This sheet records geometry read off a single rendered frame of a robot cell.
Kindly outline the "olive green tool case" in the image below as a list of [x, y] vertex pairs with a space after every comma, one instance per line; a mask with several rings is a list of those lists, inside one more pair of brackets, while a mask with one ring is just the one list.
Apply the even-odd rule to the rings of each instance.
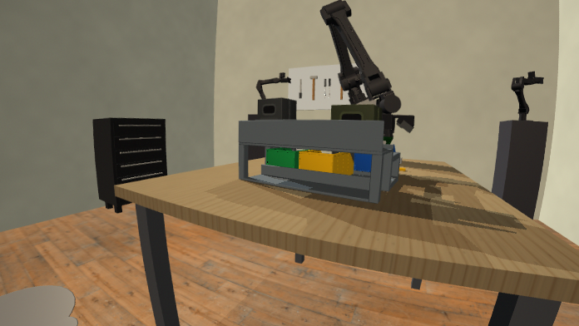
[[375, 105], [331, 105], [331, 120], [381, 121], [382, 108]]

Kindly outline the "green open bin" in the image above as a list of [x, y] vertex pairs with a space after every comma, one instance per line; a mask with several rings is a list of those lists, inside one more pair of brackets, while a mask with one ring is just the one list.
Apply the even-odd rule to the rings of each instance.
[[299, 152], [290, 148], [266, 149], [266, 165], [299, 169]]

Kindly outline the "yellow open bin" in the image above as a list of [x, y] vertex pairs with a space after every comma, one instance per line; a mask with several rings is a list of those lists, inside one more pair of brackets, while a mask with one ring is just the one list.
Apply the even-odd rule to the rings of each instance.
[[352, 175], [354, 161], [350, 153], [325, 154], [321, 151], [300, 151], [299, 169]]

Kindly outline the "blue bin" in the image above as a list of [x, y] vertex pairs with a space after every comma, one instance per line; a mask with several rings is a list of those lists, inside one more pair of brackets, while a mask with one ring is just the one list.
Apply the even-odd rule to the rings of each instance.
[[354, 170], [371, 172], [372, 155], [354, 153]]

